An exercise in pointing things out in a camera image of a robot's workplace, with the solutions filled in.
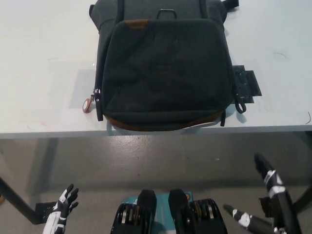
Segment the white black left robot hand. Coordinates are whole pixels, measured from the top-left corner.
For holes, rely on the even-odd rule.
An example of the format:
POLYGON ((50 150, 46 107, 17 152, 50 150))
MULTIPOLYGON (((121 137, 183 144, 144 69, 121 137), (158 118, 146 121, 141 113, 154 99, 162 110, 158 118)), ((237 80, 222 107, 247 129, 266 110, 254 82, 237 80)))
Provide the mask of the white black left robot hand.
POLYGON ((76 201, 78 188, 70 184, 61 194, 55 203, 52 212, 49 214, 43 229, 43 234, 63 234, 65 233, 67 218, 71 211, 78 206, 76 201))

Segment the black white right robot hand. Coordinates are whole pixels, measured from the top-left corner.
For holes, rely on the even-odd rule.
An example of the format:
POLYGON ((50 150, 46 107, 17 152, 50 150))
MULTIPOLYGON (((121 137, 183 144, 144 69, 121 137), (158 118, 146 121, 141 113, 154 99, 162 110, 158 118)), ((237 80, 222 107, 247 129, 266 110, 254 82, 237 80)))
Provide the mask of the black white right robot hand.
POLYGON ((262 154, 255 154, 254 161, 260 173, 273 208, 273 223, 255 215, 223 205, 223 209, 245 230, 252 234, 300 234, 302 233, 297 214, 288 190, 276 169, 262 154))

